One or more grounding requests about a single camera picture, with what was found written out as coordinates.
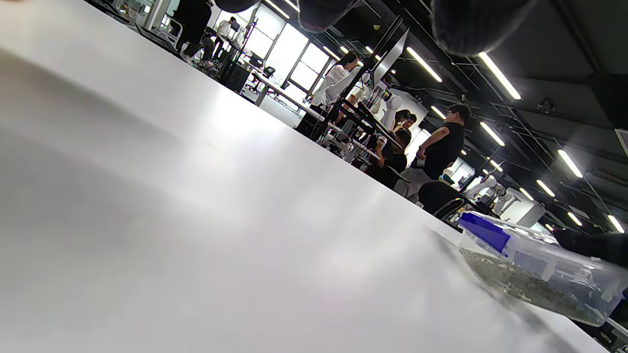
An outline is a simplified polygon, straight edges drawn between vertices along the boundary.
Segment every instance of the white wall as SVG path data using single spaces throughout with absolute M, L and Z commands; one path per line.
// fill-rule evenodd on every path
M 545 213 L 545 208 L 531 201 L 518 190 L 508 188 L 506 193 L 517 197 L 519 201 L 514 202 L 512 206 L 504 211 L 500 216 L 501 219 L 523 225 L 524 227 L 532 227 Z

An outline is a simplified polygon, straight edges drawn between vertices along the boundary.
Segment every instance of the computer monitor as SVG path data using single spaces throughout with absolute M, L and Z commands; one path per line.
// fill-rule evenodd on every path
M 262 59 L 259 55 L 251 52 L 251 59 L 249 60 L 249 63 L 252 66 L 255 66 L 257 68 L 263 68 L 264 67 L 264 59 Z

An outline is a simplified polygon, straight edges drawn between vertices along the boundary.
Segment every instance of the person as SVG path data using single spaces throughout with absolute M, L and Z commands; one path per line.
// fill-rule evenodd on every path
M 177 52 L 181 52 L 184 43 L 189 43 L 190 45 L 200 43 L 205 27 L 212 17 L 212 6 L 213 4 L 209 0 L 181 0 L 179 2 L 176 11 L 173 13 L 175 21 L 183 25 L 181 36 L 176 43 Z
M 398 177 L 389 167 L 397 173 L 401 173 L 406 169 L 408 159 L 406 158 L 405 152 L 406 147 L 410 144 L 410 140 L 412 140 L 412 135 L 408 130 L 399 130 L 395 134 L 395 141 L 397 141 L 401 147 L 397 147 L 395 144 L 388 142 L 386 146 L 390 146 L 390 148 L 387 151 L 382 148 L 382 140 L 378 140 L 377 146 L 375 147 L 375 154 L 379 159 L 371 157 L 371 165 L 366 168 L 364 173 L 383 185 L 393 188 Z
M 214 55 L 212 56 L 212 59 L 216 59 L 218 58 L 218 55 L 220 55 L 220 51 L 222 50 L 222 45 L 224 44 L 224 39 L 223 38 L 228 38 L 229 37 L 229 31 L 231 30 L 231 24 L 235 23 L 236 18 L 231 16 L 231 18 L 227 21 L 226 19 L 223 19 L 220 24 L 218 25 L 218 35 L 216 36 L 216 40 L 214 41 L 214 45 L 216 48 L 218 48 L 216 50 L 216 52 L 214 53 Z
M 445 124 L 425 140 L 410 168 L 401 174 L 410 183 L 398 181 L 394 187 L 398 194 L 416 203 L 421 186 L 437 180 L 448 166 L 453 165 L 464 144 L 464 126 L 469 117 L 469 109 L 461 104 L 447 109 Z
M 418 119 L 416 115 L 412 114 L 409 110 L 403 109 L 395 112 L 394 127 L 392 132 L 396 133 L 399 130 L 409 130 L 412 125 L 416 123 Z
M 324 108 L 333 103 L 333 100 L 331 100 L 331 98 L 325 93 L 325 90 L 327 90 L 330 86 L 337 84 L 342 79 L 347 78 L 351 71 L 357 66 L 359 60 L 360 55 L 358 55 L 354 50 L 349 50 L 348 53 L 343 55 L 343 57 L 340 58 L 340 60 L 338 60 L 338 62 L 325 73 L 323 82 L 319 88 L 314 91 L 312 96 L 310 108 L 313 111 L 323 114 Z M 309 138 L 312 133 L 314 133 L 317 123 L 317 118 L 309 114 L 305 114 L 295 130 Z

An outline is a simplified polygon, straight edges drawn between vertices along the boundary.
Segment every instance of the black pole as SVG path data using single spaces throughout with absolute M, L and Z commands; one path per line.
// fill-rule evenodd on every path
M 369 56 L 368 60 L 365 62 L 364 66 L 360 69 L 358 74 L 354 77 L 353 80 L 351 80 L 351 83 L 342 91 L 340 97 L 333 104 L 332 108 L 329 109 L 325 113 L 325 120 L 319 124 L 319 126 L 314 130 L 314 132 L 310 136 L 310 139 L 312 141 L 318 140 L 320 136 L 325 132 L 325 130 L 327 130 L 327 124 L 332 120 L 332 115 L 334 115 L 333 113 L 334 112 L 337 113 L 340 110 L 340 106 L 342 105 L 342 100 L 344 99 L 344 97 L 346 97 L 349 93 L 351 93 L 351 90 L 353 89 L 355 84 L 362 78 L 362 75 L 364 75 L 368 71 L 368 69 L 373 66 L 373 63 L 375 62 L 375 55 L 378 55 L 379 52 L 382 51 L 382 49 L 388 43 L 388 41 L 393 36 L 395 31 L 399 28 L 399 26 L 401 26 L 402 22 L 403 22 L 403 18 L 401 16 L 397 16 L 397 18 L 395 18 L 391 26 L 384 33 L 384 36 L 382 37 L 382 39 L 380 39 L 379 43 L 377 43 L 377 46 L 375 47 L 373 54 Z

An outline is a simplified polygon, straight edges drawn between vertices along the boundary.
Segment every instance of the person sitting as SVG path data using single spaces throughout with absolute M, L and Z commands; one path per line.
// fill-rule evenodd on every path
M 408 164 L 405 152 L 411 139 L 412 135 L 408 130 L 399 130 L 395 133 L 395 141 L 401 145 L 401 148 L 390 141 L 382 147 L 382 141 L 378 140 L 375 153 L 379 159 L 371 157 L 371 165 L 364 173 L 392 189 L 399 178 L 397 173 L 406 169 Z

